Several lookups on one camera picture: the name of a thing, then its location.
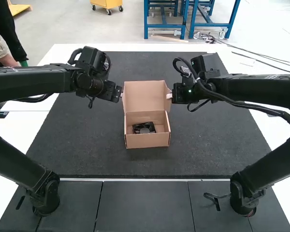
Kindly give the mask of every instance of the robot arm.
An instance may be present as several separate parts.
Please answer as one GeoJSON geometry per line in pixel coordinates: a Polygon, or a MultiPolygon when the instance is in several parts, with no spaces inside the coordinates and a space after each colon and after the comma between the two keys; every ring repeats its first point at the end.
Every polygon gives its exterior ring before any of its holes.
{"type": "Polygon", "coordinates": [[[50,64],[27,68],[0,68],[0,102],[72,91],[80,97],[119,101],[121,87],[116,87],[114,82],[108,80],[111,64],[105,53],[85,46],[76,50],[69,62],[75,64],[75,67],[50,64]]]}
{"type": "MultiPolygon", "coordinates": [[[[290,109],[290,75],[221,75],[215,62],[217,54],[207,54],[193,58],[191,64],[182,58],[173,61],[174,68],[181,73],[182,82],[175,83],[172,90],[172,103],[198,103],[200,100],[226,101],[236,107],[255,109],[284,118],[290,123],[290,114],[243,101],[277,105],[290,109]],[[182,61],[188,68],[178,68],[182,61]]],[[[290,138],[254,164],[236,172],[231,177],[230,194],[216,196],[205,193],[204,196],[218,204],[218,198],[230,196],[235,212],[251,217],[256,212],[259,198],[273,184],[290,176],[290,138]]]]}
{"type": "MultiPolygon", "coordinates": [[[[77,96],[95,97],[118,102],[122,87],[108,80],[111,62],[108,56],[91,47],[73,52],[70,64],[51,64],[41,67],[0,68],[0,102],[15,100],[32,102],[30,96],[76,92],[77,96]]],[[[31,160],[0,137],[0,175],[26,189],[39,216],[51,214],[59,205],[59,177],[53,171],[31,160]]]]}

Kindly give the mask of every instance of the black fan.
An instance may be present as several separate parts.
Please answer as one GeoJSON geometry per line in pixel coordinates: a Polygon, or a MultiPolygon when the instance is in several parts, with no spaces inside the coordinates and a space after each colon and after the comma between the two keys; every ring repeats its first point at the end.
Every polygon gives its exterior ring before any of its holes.
{"type": "Polygon", "coordinates": [[[133,128],[133,134],[156,133],[155,125],[153,122],[135,124],[132,126],[132,128],[133,128]]]}

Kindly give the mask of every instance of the open cardboard box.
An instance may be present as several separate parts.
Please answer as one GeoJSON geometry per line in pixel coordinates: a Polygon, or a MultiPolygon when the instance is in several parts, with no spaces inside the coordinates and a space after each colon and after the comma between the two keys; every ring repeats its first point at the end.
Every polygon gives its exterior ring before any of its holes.
{"type": "Polygon", "coordinates": [[[168,113],[171,90],[165,81],[126,81],[122,102],[125,112],[126,148],[169,146],[171,129],[168,113]],[[134,124],[153,122],[156,133],[133,134],[134,124]]]}

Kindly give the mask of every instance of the black floor mat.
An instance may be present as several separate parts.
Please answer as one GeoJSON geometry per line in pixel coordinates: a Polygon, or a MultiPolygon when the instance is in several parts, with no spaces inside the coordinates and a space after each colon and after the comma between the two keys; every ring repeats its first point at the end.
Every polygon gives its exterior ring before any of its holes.
{"type": "Polygon", "coordinates": [[[229,198],[221,211],[204,192],[226,194],[229,181],[61,181],[60,205],[40,219],[18,188],[0,220],[0,232],[290,232],[272,190],[251,218],[236,214],[229,198]]]}
{"type": "MultiPolygon", "coordinates": [[[[108,52],[110,80],[181,82],[172,61],[201,53],[108,52]]],[[[172,105],[168,148],[127,150],[122,103],[60,94],[32,143],[28,156],[61,177],[223,178],[270,151],[250,112],[224,102],[195,113],[172,105]]]]}

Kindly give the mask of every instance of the blue metal rack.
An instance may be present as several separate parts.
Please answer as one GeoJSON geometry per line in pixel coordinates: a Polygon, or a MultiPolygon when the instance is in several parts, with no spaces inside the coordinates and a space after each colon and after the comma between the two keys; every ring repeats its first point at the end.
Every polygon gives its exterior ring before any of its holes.
{"type": "Polygon", "coordinates": [[[184,8],[183,13],[183,23],[182,24],[168,24],[166,22],[165,17],[165,7],[171,7],[174,8],[174,16],[177,16],[177,10],[178,10],[178,0],[144,0],[144,39],[148,39],[148,29],[149,28],[173,28],[173,29],[181,29],[181,35],[180,39],[183,40],[185,38],[185,32],[186,32],[186,22],[187,22],[187,16],[188,16],[188,7],[187,4],[184,8]],[[149,14],[149,8],[150,7],[160,7],[161,11],[161,17],[162,17],[162,24],[148,24],[147,23],[147,17],[149,14]]]}
{"type": "Polygon", "coordinates": [[[228,23],[214,23],[210,19],[209,16],[211,16],[212,13],[213,13],[215,0],[210,0],[208,3],[204,3],[204,2],[199,1],[199,0],[189,1],[189,5],[193,5],[190,32],[189,32],[189,39],[193,38],[193,33],[194,33],[194,28],[195,27],[223,27],[223,28],[227,28],[228,31],[225,34],[225,38],[228,39],[230,37],[230,34],[231,34],[231,30],[232,30],[232,27],[233,27],[233,23],[234,23],[234,20],[235,20],[235,16],[236,16],[240,1],[241,0],[235,0],[234,7],[233,7],[233,10],[232,10],[232,14],[231,14],[231,17],[230,17],[230,20],[229,20],[228,23]],[[205,10],[202,8],[202,6],[210,6],[211,9],[210,9],[209,12],[205,12],[205,10]],[[203,18],[206,21],[206,23],[196,23],[195,22],[195,18],[196,18],[196,14],[197,14],[198,10],[200,11],[200,13],[203,16],[203,18]]]}
{"type": "MultiPolygon", "coordinates": [[[[195,0],[189,0],[189,6],[194,6],[194,2],[195,2],[195,0]]],[[[201,6],[210,7],[211,9],[210,9],[208,15],[209,16],[212,15],[213,9],[214,9],[215,0],[199,1],[199,4],[201,6]]],[[[184,14],[185,5],[186,5],[186,0],[182,0],[182,4],[180,6],[180,15],[184,14]]]]}

